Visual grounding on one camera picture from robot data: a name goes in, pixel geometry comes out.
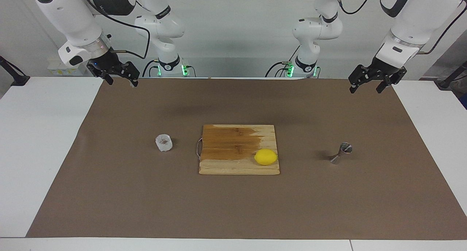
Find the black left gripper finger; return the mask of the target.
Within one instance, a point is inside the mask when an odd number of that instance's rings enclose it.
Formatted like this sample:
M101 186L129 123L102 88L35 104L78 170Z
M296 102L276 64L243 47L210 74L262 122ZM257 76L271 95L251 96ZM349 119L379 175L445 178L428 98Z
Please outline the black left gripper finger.
M376 73L377 69L375 68L357 65L348 77L348 81L351 84L349 88L350 93L355 93L360 85L372 81Z
M376 88L377 93L382 93L389 86L398 84L406 73L406 68L401 68L396 73L393 73L391 75L380 72L378 77L381 79L381 82Z

